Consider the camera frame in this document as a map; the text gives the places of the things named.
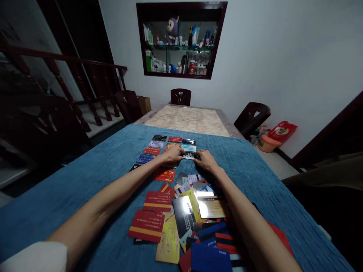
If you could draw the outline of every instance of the white sleeve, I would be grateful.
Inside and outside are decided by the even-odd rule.
[[[65,272],[67,247],[59,242],[37,242],[0,264],[1,272]]]

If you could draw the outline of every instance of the wooden railing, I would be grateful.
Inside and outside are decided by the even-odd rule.
[[[32,57],[42,58],[45,61],[46,65],[48,66],[49,70],[55,75],[58,83],[60,84],[66,98],[68,99],[73,109],[74,114],[78,117],[83,129],[86,132],[90,132],[91,129],[87,124],[87,122],[85,121],[85,119],[83,118],[82,112],[79,109],[77,103],[74,101],[72,94],[69,92],[66,83],[63,81],[60,75],[59,68],[54,60],[62,60],[67,62],[68,67],[70,68],[70,71],[73,74],[73,77],[75,78],[77,86],[81,92],[81,95],[83,96],[84,100],[87,102],[90,110],[92,111],[96,124],[98,126],[102,126],[102,121],[97,114],[97,110],[94,103],[92,102],[92,97],[94,97],[93,93],[89,93],[89,91],[87,91],[87,89],[90,90],[90,88],[86,88],[88,87],[86,85],[88,85],[89,83],[88,81],[85,82],[84,80],[82,80],[82,76],[80,73],[80,71],[83,69],[82,65],[84,66],[85,69],[87,69],[91,73],[91,78],[90,78],[91,85],[93,87],[93,91],[96,95],[96,98],[99,99],[102,107],[104,108],[106,119],[108,121],[112,121],[112,116],[108,111],[107,104],[105,101],[105,94],[109,96],[111,100],[115,116],[116,117],[120,116],[115,100],[115,93],[117,91],[121,91],[121,86],[118,80],[116,69],[119,72],[123,90],[126,90],[124,82],[124,71],[127,71],[127,67],[110,63],[96,62],[93,60],[80,59],[76,57],[69,57],[49,52],[43,52],[18,46],[11,46],[8,43],[4,43],[3,40],[2,43],[0,43],[0,51],[3,52],[4,55],[9,59],[9,61],[29,79],[34,90],[36,90],[38,93],[45,94],[43,89],[38,85],[37,81],[32,76],[29,67],[27,66],[27,64],[25,63],[25,61],[21,56],[32,56]],[[103,88],[100,88],[99,86],[99,78],[101,76],[104,78],[105,90]]]

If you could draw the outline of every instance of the blue tablecloth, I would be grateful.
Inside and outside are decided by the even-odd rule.
[[[197,149],[209,150],[264,218],[285,231],[304,271],[353,271],[247,141],[134,124],[0,209],[0,262],[46,239],[93,195],[126,174],[155,134],[195,139]],[[198,173],[191,160],[181,161],[175,180],[180,172]],[[177,265],[155,261],[156,244],[133,245],[126,236],[146,193],[162,184],[141,186],[106,224],[76,271],[178,271]]]

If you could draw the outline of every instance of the marble table surface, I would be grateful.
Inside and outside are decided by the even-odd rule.
[[[222,110],[162,104],[134,124],[244,139]]]

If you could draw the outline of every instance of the hand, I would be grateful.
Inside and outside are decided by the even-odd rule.
[[[180,145],[174,143],[171,148],[160,156],[163,158],[164,163],[178,162],[183,159],[183,157],[179,155],[180,152],[185,154],[184,149],[182,149]]]
[[[208,150],[198,150],[194,154],[193,161],[198,165],[199,167],[203,168],[204,170],[208,172],[212,172],[213,170],[219,169],[219,166],[212,156],[212,154]]]

